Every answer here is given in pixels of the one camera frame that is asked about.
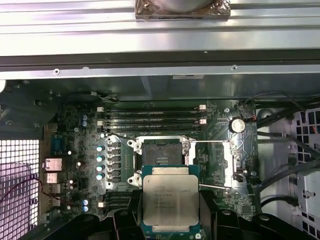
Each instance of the green circuit board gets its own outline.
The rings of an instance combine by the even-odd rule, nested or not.
[[[189,123],[189,120],[186,120],[189,114],[197,111],[201,105],[206,106],[205,110],[200,111],[196,117],[206,119],[206,123],[195,124],[194,120],[192,124]],[[103,108],[103,111],[98,112],[97,108]],[[162,120],[153,115],[167,110],[168,117]],[[86,199],[89,200],[87,213],[104,218],[106,212],[99,211],[98,208],[101,195],[109,193],[111,210],[126,206],[130,192],[137,189],[127,181],[137,170],[133,161],[133,148],[127,145],[127,139],[118,138],[110,133],[127,138],[184,135],[197,141],[215,141],[196,144],[194,164],[200,168],[199,182],[221,187],[230,182],[232,187],[228,190],[203,186],[201,188],[214,191],[217,196],[216,202],[221,208],[234,210],[250,220],[256,214],[253,187],[259,181],[257,127],[255,121],[248,121],[244,132],[232,133],[229,130],[229,122],[234,118],[250,119],[254,114],[254,103],[246,105],[244,109],[236,100],[105,102],[61,106],[57,115],[58,131],[52,138],[51,154],[60,156],[71,151],[72,154],[63,161],[63,172],[59,174],[59,179],[83,179],[85,182],[81,188],[72,190],[68,185],[62,186],[61,194],[71,199],[73,204],[71,210],[65,214],[74,216],[83,213],[82,201]],[[101,130],[101,121],[108,122],[104,130]],[[97,146],[106,146],[109,141],[120,143],[116,148],[119,150],[117,156],[121,159],[118,169],[120,174],[114,177],[116,181],[107,177],[97,180],[96,167],[99,163],[96,158],[100,155]],[[226,156],[226,148],[231,153],[231,159],[230,156]],[[85,164],[78,167],[78,161]],[[234,175],[226,178],[226,169],[231,167],[230,161],[233,161],[233,167],[241,169],[241,172],[237,173],[237,179]],[[157,238],[168,238],[168,235],[159,235]]]

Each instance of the red wire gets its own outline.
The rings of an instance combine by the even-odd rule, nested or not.
[[[17,183],[16,185],[14,185],[14,186],[13,186],[8,192],[6,192],[6,193],[3,195],[3,197],[0,199],[0,204],[1,204],[2,202],[4,202],[5,198],[6,198],[10,193],[12,193],[14,189],[16,189],[17,187],[19,187],[21,184],[24,184],[24,183],[26,183],[26,182],[28,182],[28,181],[31,181],[31,180],[36,180],[36,181],[39,182],[39,184],[40,184],[40,192],[41,192],[42,194],[48,196],[49,198],[54,198],[54,199],[57,199],[57,200],[60,200],[61,202],[63,202],[60,198],[55,197],[55,196],[53,196],[53,195],[51,195],[51,194],[49,194],[49,193],[44,192],[44,185],[43,185],[42,181],[41,181],[40,179],[36,178],[36,177],[32,177],[32,178],[29,178],[29,179],[27,179],[27,180],[24,180],[24,181],[22,181],[22,182]]]

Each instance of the white label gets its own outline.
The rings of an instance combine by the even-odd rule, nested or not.
[[[173,79],[203,79],[205,75],[174,75]]]

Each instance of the chip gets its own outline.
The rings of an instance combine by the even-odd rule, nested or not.
[[[242,206],[242,214],[250,214],[251,213],[251,206],[244,205]]]

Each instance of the circuit board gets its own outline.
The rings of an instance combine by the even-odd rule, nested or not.
[[[249,120],[243,132],[235,133],[230,131],[230,121],[251,119],[254,114],[254,103],[243,108],[236,100],[63,105],[56,119],[57,133],[51,141],[52,157],[63,156],[58,183],[65,200],[60,205],[68,207],[64,213],[70,217],[91,213],[104,218],[111,210],[126,208],[130,192],[137,189],[128,179],[139,166],[128,140],[117,135],[130,139],[184,135],[206,141],[197,142],[194,159],[200,169],[199,182],[205,185],[200,188],[214,191],[221,208],[234,210],[250,220],[256,214],[253,187],[259,181],[257,127],[254,120]],[[97,161],[99,156],[103,157],[101,162]],[[119,161],[109,165],[104,158]],[[103,163],[106,166],[97,172],[97,166]],[[114,168],[111,177],[109,168]],[[75,187],[70,180],[77,183]],[[107,204],[102,210],[103,196]],[[152,237],[170,238],[161,234]]]

